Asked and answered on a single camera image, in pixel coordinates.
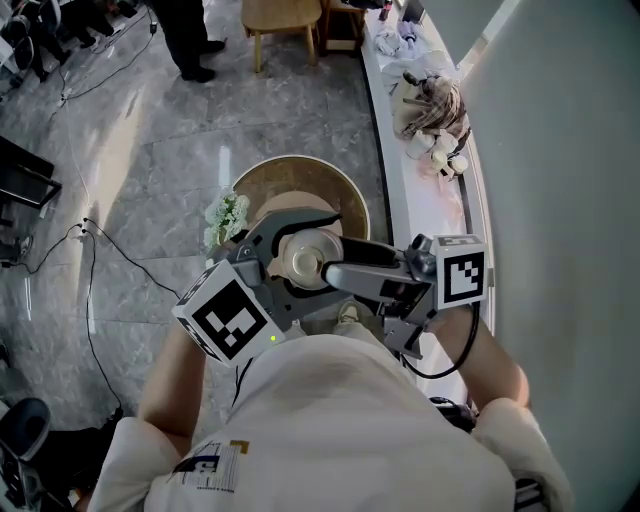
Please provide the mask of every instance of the forearm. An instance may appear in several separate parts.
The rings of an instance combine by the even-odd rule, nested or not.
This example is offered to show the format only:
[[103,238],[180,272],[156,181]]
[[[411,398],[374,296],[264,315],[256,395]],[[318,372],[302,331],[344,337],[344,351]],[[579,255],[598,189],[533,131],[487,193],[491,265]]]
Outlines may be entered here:
[[[472,317],[469,308],[453,308],[444,311],[429,329],[454,362],[467,342]],[[529,384],[524,372],[496,342],[482,319],[471,352],[459,372],[480,410],[497,398],[510,398],[523,406],[529,403]]]
[[138,418],[167,434],[179,452],[188,450],[198,421],[204,367],[204,352],[174,323],[145,383]]

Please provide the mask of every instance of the shirt sleeve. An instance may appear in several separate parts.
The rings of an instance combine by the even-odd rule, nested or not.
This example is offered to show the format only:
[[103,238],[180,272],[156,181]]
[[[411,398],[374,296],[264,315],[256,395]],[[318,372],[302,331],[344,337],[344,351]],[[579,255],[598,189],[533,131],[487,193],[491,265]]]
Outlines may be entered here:
[[178,452],[160,430],[137,418],[123,418],[102,465],[89,512],[137,508],[153,479],[171,473],[178,462]]
[[516,480],[537,481],[551,512],[573,510],[569,481],[529,409],[508,398],[494,400],[482,410],[472,436],[499,456]]

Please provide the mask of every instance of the white t-shirt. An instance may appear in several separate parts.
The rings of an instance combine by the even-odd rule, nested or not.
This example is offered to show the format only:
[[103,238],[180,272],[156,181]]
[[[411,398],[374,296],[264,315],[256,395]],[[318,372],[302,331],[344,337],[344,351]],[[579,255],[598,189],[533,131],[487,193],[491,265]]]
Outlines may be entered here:
[[262,354],[227,424],[182,462],[158,429],[123,419],[89,510],[506,512],[514,474],[570,507],[528,411],[498,400],[475,432],[451,426],[383,347],[309,336]]

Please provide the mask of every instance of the white marker cube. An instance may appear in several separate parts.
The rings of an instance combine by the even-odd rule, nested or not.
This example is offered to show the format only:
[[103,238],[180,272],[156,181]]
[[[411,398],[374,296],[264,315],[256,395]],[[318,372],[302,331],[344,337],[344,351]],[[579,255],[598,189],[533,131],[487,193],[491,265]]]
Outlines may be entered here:
[[429,252],[436,257],[438,309],[486,299],[487,246],[477,236],[436,236]]
[[237,366],[284,340],[227,260],[208,268],[172,310],[209,356]]

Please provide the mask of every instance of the white pants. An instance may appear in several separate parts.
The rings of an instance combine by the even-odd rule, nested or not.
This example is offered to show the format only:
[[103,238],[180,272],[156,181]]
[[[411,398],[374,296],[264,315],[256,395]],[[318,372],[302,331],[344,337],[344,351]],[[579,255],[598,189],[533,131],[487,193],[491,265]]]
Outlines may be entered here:
[[[373,343],[376,346],[380,346],[380,342],[376,339],[376,337],[371,334],[371,331],[360,322],[344,322],[336,324],[333,328],[333,331],[331,331],[331,334],[344,336],[345,338],[353,338],[355,340],[366,341],[368,343]],[[299,325],[292,325],[291,329],[289,329],[285,333],[285,336],[288,340],[303,338],[306,335],[307,333],[304,332]]]

